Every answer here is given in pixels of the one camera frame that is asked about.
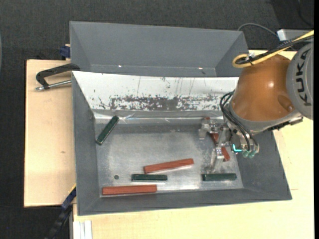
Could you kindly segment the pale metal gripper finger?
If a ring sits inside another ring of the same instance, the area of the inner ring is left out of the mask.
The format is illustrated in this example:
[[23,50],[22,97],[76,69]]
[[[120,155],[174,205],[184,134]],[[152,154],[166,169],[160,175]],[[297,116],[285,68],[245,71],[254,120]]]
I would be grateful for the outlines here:
[[199,139],[204,139],[207,134],[217,134],[222,131],[224,123],[220,119],[204,118],[198,130]]
[[221,147],[216,147],[212,151],[211,157],[211,170],[212,172],[218,172],[224,162],[224,155],[222,153]]

